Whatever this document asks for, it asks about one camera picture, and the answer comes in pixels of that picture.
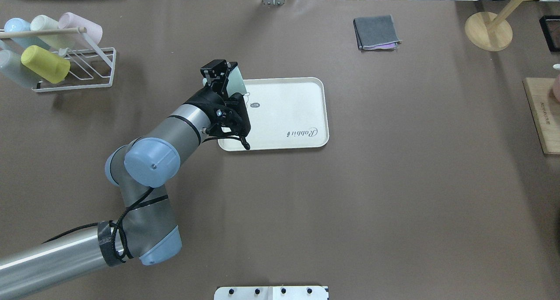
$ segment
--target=wooden cutting board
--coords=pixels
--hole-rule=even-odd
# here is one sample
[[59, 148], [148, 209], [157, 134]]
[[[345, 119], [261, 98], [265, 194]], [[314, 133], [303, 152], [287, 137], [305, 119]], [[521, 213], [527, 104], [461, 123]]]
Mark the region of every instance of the wooden cutting board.
[[560, 154], [560, 102], [552, 94], [553, 83], [554, 78], [523, 80], [542, 151], [546, 154]]

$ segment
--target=robotic arm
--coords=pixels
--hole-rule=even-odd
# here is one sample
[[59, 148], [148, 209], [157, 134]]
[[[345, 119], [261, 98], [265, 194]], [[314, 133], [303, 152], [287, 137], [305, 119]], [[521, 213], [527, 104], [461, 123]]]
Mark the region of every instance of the robotic arm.
[[0, 259], [0, 299], [24, 297], [120, 265], [124, 258], [138, 257], [152, 265], [180, 251], [179, 227], [164, 183], [204, 141], [237, 139], [250, 149], [245, 139], [251, 129], [243, 99], [246, 90], [237, 63], [216, 59], [200, 72], [205, 79], [201, 90], [146, 136], [108, 157], [105, 174], [120, 188], [126, 205], [116, 223], [66, 232], [68, 236]]

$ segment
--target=white wire rack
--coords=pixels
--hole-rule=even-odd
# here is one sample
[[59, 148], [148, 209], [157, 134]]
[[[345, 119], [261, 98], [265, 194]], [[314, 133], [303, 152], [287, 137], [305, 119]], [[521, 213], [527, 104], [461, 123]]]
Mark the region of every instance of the white wire rack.
[[59, 49], [60, 57], [70, 61], [70, 72], [64, 81], [51, 84], [46, 80], [37, 83], [32, 90], [35, 92], [65, 91], [72, 89], [90, 89], [96, 87], [110, 87], [115, 76], [116, 49], [114, 47], [100, 48], [88, 35], [86, 28], [69, 28], [58, 30], [24, 31], [2, 33], [0, 38], [33, 37], [38, 35], [80, 35], [91, 49]]

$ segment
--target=gray towel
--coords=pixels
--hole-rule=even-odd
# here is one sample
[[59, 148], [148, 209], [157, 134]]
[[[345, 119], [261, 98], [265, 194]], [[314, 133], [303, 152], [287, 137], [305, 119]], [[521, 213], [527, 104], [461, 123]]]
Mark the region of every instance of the gray towel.
[[392, 15], [359, 17], [354, 19], [358, 49], [396, 49], [400, 39], [396, 36]]

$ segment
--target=brown table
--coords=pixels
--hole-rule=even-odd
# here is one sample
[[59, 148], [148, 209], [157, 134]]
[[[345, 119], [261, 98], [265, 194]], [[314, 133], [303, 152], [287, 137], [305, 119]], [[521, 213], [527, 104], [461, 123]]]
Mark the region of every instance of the brown table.
[[[200, 88], [211, 59], [246, 79], [318, 77], [323, 148], [202, 145], [168, 192], [183, 248], [29, 299], [205, 299], [217, 286], [323, 284], [341, 299], [558, 299], [560, 158], [543, 155], [522, 86], [560, 61], [523, 3], [499, 53], [463, 32], [505, 3], [0, 0], [11, 17], [72, 11], [118, 50], [113, 87], [0, 85], [0, 256], [123, 210], [106, 158]], [[392, 14], [398, 51], [360, 52], [352, 19]]]

